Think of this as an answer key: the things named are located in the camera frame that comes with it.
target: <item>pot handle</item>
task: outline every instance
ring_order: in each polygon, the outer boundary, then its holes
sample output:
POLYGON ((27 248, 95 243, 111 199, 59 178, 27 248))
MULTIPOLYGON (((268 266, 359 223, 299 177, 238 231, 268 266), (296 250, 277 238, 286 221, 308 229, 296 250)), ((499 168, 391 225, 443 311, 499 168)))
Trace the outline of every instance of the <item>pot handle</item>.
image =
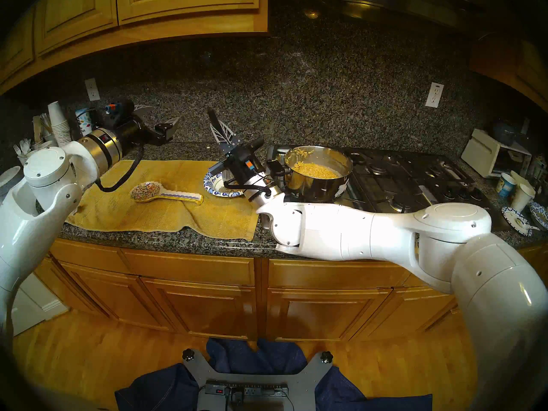
POLYGON ((269 161, 266 161, 266 165, 270 169, 271 175, 274 175, 274 176, 284 176, 292 172, 291 169, 289 169, 288 167, 285 167, 276 159, 271 159, 269 161))

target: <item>cup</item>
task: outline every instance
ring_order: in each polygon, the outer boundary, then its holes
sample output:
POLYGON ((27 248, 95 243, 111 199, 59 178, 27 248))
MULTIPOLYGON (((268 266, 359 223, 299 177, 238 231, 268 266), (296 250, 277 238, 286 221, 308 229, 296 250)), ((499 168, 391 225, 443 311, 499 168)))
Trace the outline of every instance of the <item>cup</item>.
POLYGON ((59 147, 62 147, 72 141, 70 137, 69 123, 66 120, 59 125, 52 125, 52 132, 59 147))
POLYGON ((508 197, 516 184, 516 180, 508 174, 500 174, 499 183, 496 185, 496 192, 500 197, 508 197))
POLYGON ((52 127, 55 125, 66 122, 67 118, 61 109, 58 101, 48 104, 49 120, 52 123, 52 127))
POLYGON ((80 125, 80 132, 82 133, 82 136, 88 135, 95 129, 93 126, 92 117, 89 114, 89 109, 87 107, 85 109, 77 110, 75 113, 78 117, 78 123, 80 125))
POLYGON ((535 190, 526 184, 520 184, 516 189, 516 195, 512 200, 511 207, 516 212, 521 213, 525 206, 535 197, 535 190))

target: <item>stove knob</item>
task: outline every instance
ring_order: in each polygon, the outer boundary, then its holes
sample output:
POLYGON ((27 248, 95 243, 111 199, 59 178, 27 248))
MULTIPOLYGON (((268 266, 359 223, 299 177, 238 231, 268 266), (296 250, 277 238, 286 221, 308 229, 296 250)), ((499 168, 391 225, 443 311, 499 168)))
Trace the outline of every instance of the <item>stove knob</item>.
POLYGON ((478 189, 478 188, 475 188, 473 189, 471 192, 470 192, 470 196, 474 199, 474 200, 482 200, 483 199, 483 194, 481 193, 481 191, 478 189))
POLYGON ((443 196, 449 200, 455 200, 455 192, 451 187, 448 187, 443 196))
POLYGON ((464 189, 461 189, 459 191, 459 193, 457 194, 457 196, 459 196, 459 198, 461 198, 462 200, 469 200, 470 199, 470 195, 468 194, 468 191, 466 191, 464 189))
POLYGON ((350 153, 350 158, 354 165, 365 165, 366 160, 360 153, 350 153))

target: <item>granite backsplash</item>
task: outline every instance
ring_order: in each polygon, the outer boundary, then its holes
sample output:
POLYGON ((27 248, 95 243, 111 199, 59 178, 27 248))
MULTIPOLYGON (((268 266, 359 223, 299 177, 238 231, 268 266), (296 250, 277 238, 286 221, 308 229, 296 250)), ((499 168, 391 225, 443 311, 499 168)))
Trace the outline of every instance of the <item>granite backsplash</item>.
MULTIPOLYGON (((117 97, 152 105, 145 118, 150 126, 180 116, 175 141, 211 141, 208 106, 244 138, 263 135, 267 144, 352 145, 455 158, 472 130, 496 117, 521 126, 528 116, 532 130, 544 135, 540 108, 468 69, 469 39, 329 12, 311 20, 302 9, 301 1, 271 0, 269 37, 149 43, 43 72, 0 100, 2 154, 15 157, 12 143, 31 135, 32 113, 46 111, 49 102, 59 100, 68 116, 91 106, 84 86, 90 77, 101 95, 93 106, 117 97), (437 109, 424 106, 431 82, 444 84, 437 109)), ((12 161, 3 157, 0 169, 12 161)))

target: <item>black knob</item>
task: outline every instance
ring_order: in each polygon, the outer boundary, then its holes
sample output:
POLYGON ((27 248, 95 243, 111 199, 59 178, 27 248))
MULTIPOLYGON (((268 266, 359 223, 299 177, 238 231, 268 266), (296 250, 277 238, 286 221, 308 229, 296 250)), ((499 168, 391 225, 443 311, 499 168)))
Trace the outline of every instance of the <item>black knob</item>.
POLYGON ((465 189, 461 189, 459 193, 457 194, 462 200, 468 200, 470 199, 470 195, 468 194, 468 191, 465 189))
POLYGON ((448 188, 443 195, 449 200, 455 200, 455 192, 452 188, 448 188))
POLYGON ((333 355, 331 352, 326 351, 322 352, 321 357, 319 358, 324 364, 331 364, 333 362, 333 355))
POLYGON ((365 165, 367 163, 361 153, 350 153, 350 158, 354 165, 365 165))
POLYGON ((480 191, 478 188, 473 189, 473 190, 470 192, 470 196, 471 196, 474 200, 478 200, 478 201, 480 201, 481 199, 483 199, 483 195, 482 195, 481 191, 480 191))
POLYGON ((192 349, 185 349, 182 352, 182 359, 186 362, 192 361, 194 359, 194 351, 192 349))
POLYGON ((265 139, 260 136, 258 138, 255 138, 251 144, 249 145, 249 147, 251 148, 252 151, 255 151, 259 148, 261 148, 263 146, 263 144, 265 143, 265 139))

